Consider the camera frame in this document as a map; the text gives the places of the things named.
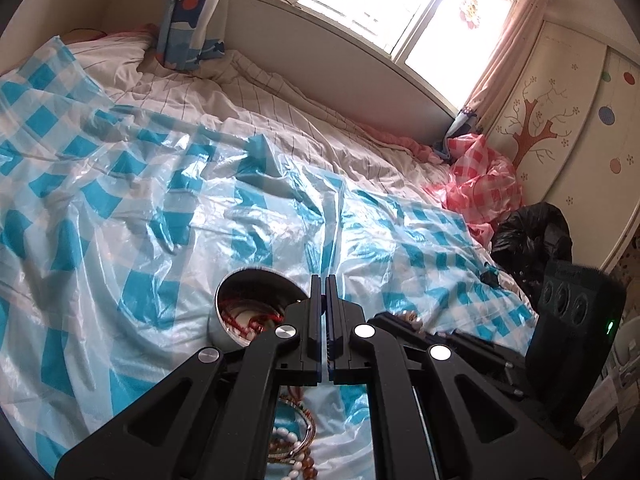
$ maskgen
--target speaker grille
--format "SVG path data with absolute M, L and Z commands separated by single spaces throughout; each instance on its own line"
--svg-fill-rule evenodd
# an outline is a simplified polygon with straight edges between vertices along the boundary
M 587 297 L 585 295 L 579 296 L 574 302 L 572 319 L 574 324 L 580 325 L 584 321 L 584 317 L 587 315 Z
M 565 313 L 566 308 L 569 305 L 569 290 L 565 285 L 561 285 L 556 294 L 556 312 L 558 316 L 562 316 Z
M 554 286 L 551 283 L 547 283 L 545 285 L 545 290 L 542 291 L 542 301 L 544 303 L 549 303 L 551 301 L 551 296 L 554 293 Z

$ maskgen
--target tree decal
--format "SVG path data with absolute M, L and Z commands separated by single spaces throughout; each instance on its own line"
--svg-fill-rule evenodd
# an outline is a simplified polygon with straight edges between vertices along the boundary
M 535 145 L 541 140 L 545 139 L 558 139 L 568 137 L 571 135 L 571 130 L 565 130 L 564 133 L 557 133 L 552 128 L 556 123 L 564 124 L 568 117 L 573 117 L 580 113 L 578 107 L 568 112 L 567 108 L 561 114 L 556 114 L 552 117 L 545 118 L 542 111 L 537 107 L 543 107 L 546 103 L 554 104 L 554 100 L 567 99 L 566 89 L 559 92 L 556 89 L 556 80 L 549 80 L 549 90 L 540 94 L 539 96 L 529 99 L 529 87 L 537 82 L 537 78 L 532 76 L 528 81 L 525 81 L 524 88 L 522 89 L 522 101 L 516 99 L 513 102 L 513 115 L 505 115 L 504 118 L 511 121 L 507 127 L 498 126 L 497 130 L 503 134 L 513 137 L 518 143 L 518 151 L 513 159 L 513 165 L 516 169 L 522 162 L 522 159 L 529 152 L 536 154 L 541 164 L 545 163 L 545 158 L 555 160 L 554 152 L 548 148 L 535 148 Z M 522 104 L 524 103 L 524 117 L 521 115 Z

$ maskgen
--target windowsill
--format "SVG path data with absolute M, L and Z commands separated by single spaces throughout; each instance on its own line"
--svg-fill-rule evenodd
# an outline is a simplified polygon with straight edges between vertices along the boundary
M 402 69 L 401 66 L 396 65 L 390 59 L 390 55 L 384 52 L 382 49 L 377 46 L 370 44 L 364 38 L 359 38 L 354 35 L 349 29 L 341 26 L 338 23 L 332 22 L 329 18 L 320 17 L 320 14 L 316 14 L 311 9 L 306 9 L 297 5 L 292 5 L 288 2 L 284 2 L 283 0 L 259 0 L 265 4 L 269 4 L 273 7 L 277 7 L 282 10 L 286 10 L 291 14 L 295 14 L 300 18 L 304 18 L 318 27 L 324 28 L 336 36 L 343 38 L 345 41 L 348 41 L 354 46 L 357 46 L 366 54 L 377 59 L 380 63 L 383 63 L 388 68 L 396 72 L 400 77 L 404 78 L 407 82 L 414 85 L 420 92 L 425 94 L 430 100 L 436 103 L 442 110 L 444 110 L 447 114 L 449 114 L 452 118 L 455 118 L 458 114 L 458 109 L 447 101 L 435 88 L 433 88 L 429 83 L 427 83 L 424 79 L 417 76 L 417 74 L 411 74 Z

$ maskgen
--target bed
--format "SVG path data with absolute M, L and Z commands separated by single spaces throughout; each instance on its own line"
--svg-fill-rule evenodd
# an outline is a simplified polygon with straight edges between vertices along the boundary
M 308 292 L 416 311 L 525 352 L 536 316 L 424 186 L 444 164 L 382 144 L 236 51 L 187 74 L 140 30 L 53 38 L 0 79 L 0 406 L 60 456 L 206 346 L 216 287 L 244 266 Z M 374 478 L 366 392 L 305 392 L 320 478 Z M 286 474 L 268 468 L 268 478 Z

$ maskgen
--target black plastic bag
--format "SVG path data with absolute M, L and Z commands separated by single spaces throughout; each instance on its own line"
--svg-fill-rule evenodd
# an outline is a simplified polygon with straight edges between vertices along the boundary
M 570 262 L 572 245 L 562 212 L 540 202 L 521 207 L 498 226 L 491 256 L 514 277 L 537 312 L 546 263 L 551 259 Z

